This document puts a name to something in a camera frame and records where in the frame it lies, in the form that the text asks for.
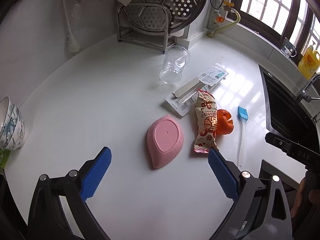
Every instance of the dish soap bottle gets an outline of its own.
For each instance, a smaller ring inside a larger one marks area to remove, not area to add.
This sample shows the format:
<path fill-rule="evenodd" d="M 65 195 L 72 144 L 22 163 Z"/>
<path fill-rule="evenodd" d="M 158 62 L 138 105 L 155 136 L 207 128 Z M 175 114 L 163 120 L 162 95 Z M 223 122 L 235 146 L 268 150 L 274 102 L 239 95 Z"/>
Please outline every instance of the dish soap bottle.
<path fill-rule="evenodd" d="M 298 68 L 306 79 L 310 79 L 320 65 L 320 54 L 310 45 L 298 64 Z"/>

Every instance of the clear plastic cup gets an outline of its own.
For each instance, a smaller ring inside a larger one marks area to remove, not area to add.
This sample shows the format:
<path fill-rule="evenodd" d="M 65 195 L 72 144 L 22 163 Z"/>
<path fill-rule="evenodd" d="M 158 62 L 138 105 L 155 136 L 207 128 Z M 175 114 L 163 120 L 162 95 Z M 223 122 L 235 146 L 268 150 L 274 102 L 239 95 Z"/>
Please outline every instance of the clear plastic cup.
<path fill-rule="evenodd" d="M 164 54 L 163 70 L 160 80 L 166 84 L 175 84 L 182 78 L 183 71 L 190 60 L 189 51 L 182 46 L 172 46 Z"/>

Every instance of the perforated metal plate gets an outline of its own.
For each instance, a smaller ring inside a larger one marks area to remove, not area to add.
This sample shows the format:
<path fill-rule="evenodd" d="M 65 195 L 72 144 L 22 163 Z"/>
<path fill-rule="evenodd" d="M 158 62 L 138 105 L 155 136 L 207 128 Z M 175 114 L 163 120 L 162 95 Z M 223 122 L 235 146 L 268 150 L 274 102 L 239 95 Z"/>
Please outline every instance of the perforated metal plate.
<path fill-rule="evenodd" d="M 169 33 L 177 32 L 193 22 L 206 0 L 132 0 L 132 3 L 157 3 L 170 10 Z M 142 33 L 164 35 L 165 13 L 160 7 L 131 5 L 121 9 L 129 26 Z"/>

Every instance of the snack wrapper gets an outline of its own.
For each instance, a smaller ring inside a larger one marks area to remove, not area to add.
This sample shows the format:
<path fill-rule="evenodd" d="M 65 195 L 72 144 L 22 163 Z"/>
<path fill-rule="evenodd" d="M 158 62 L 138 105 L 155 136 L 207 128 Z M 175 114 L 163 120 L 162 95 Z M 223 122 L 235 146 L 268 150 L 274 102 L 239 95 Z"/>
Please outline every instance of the snack wrapper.
<path fill-rule="evenodd" d="M 199 126 L 195 152 L 208 153 L 211 148 L 217 148 L 215 143 L 218 123 L 216 100 L 207 91 L 199 90 L 195 107 Z"/>

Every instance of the ceramic bowl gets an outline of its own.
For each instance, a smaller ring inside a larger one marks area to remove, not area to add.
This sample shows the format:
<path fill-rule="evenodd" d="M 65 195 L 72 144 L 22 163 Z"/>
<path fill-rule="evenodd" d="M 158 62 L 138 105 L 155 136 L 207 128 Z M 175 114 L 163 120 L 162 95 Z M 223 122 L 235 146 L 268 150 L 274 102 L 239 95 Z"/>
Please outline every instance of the ceramic bowl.
<path fill-rule="evenodd" d="M 14 132 L 12 134 L 12 137 L 8 145 L 6 146 L 6 149 L 13 151 L 18 148 L 21 148 L 25 142 L 24 134 L 25 134 L 24 119 L 22 117 L 21 112 L 19 111 L 19 117 L 18 117 L 16 127 L 14 129 Z"/>
<path fill-rule="evenodd" d="M 8 145 L 8 143 L 11 140 L 11 137 L 14 133 L 14 130 L 16 128 L 17 122 L 19 118 L 19 109 L 14 105 L 12 114 L 10 116 L 10 119 L 8 121 L 8 124 L 4 130 L 4 133 L 0 137 L 0 148 L 5 149 Z"/>
<path fill-rule="evenodd" d="M 14 105 L 11 103 L 8 97 L 5 97 L 0 102 L 0 125 L 1 125 L 0 138 L 4 133 L 5 128 L 8 125 L 8 122 L 13 112 L 13 107 Z"/>

